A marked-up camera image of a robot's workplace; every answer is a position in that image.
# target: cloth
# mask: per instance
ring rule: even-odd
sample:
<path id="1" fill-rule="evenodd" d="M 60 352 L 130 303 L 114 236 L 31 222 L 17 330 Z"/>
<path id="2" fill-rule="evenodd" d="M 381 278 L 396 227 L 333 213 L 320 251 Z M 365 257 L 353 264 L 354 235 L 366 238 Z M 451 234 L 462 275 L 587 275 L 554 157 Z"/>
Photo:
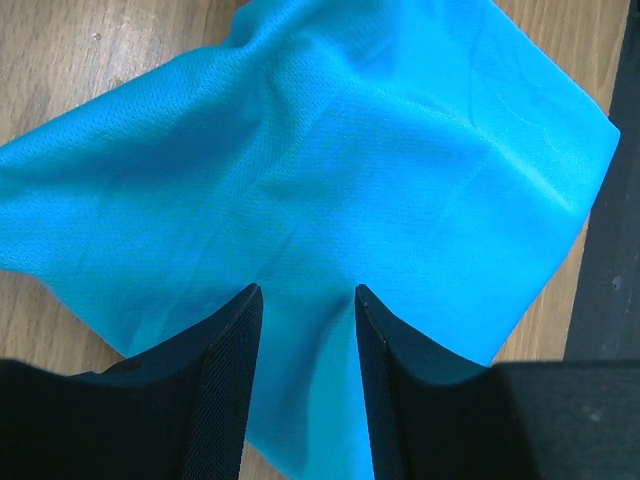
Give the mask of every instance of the cloth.
<path id="1" fill-rule="evenodd" d="M 222 46 L 0 149 L 0 268 L 127 356 L 257 282 L 249 441 L 292 478 L 372 478 L 356 285 L 487 364 L 617 139 L 488 0 L 254 0 Z"/>

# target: wood grain tabletop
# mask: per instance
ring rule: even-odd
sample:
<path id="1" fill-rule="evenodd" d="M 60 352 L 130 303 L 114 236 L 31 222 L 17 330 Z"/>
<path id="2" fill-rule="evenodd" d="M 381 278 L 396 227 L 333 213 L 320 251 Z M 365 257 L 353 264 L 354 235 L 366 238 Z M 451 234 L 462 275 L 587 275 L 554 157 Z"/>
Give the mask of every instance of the wood grain tabletop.
<path id="1" fill-rule="evenodd" d="M 179 53 L 221 42 L 241 2 L 2 0 L 0 145 Z M 497 3 L 608 110 L 628 0 Z M 583 241 L 582 235 L 499 358 L 562 357 Z M 0 272 L 0 356 L 65 374 L 102 371 L 120 358 L 37 280 L 6 272 Z M 241 478 L 282 477 L 248 447 Z"/>

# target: blue towel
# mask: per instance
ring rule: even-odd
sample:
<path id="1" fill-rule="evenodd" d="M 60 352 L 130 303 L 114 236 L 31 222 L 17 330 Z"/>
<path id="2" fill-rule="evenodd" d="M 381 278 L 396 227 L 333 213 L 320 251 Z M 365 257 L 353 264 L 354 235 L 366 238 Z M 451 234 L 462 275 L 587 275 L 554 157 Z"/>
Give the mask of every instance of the blue towel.
<path id="1" fill-rule="evenodd" d="M 487 364 L 617 140 L 489 0 L 254 0 L 222 46 L 0 149 L 0 268 L 127 356 L 257 282 L 249 441 L 369 479 L 355 286 Z"/>

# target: blue fabric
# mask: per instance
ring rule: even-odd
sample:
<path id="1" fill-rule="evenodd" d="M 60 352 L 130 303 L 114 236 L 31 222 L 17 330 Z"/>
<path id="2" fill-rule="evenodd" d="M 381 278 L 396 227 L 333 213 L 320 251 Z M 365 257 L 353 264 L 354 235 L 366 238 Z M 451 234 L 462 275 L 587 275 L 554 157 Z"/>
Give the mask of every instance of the blue fabric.
<path id="1" fill-rule="evenodd" d="M 257 282 L 249 440 L 293 478 L 367 479 L 355 286 L 490 362 L 617 139 L 488 0 L 254 0 L 223 46 L 0 149 L 0 267 L 124 355 Z"/>

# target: wooden table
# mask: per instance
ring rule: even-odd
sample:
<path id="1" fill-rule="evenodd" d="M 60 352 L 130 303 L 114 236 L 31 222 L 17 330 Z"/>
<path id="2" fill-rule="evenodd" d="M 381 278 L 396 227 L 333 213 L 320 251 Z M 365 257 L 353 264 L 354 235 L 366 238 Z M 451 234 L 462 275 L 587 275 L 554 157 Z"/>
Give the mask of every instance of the wooden table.
<path id="1" fill-rule="evenodd" d="M 181 52 L 219 43 L 240 3 L 242 0 L 2 0 L 0 144 Z M 608 109 L 628 0 L 498 3 Z M 583 240 L 583 236 L 578 239 L 500 358 L 562 357 Z M 0 339 L 0 356 L 68 374 L 102 371 L 119 359 L 39 282 L 3 272 Z M 281 477 L 248 448 L 241 478 Z"/>

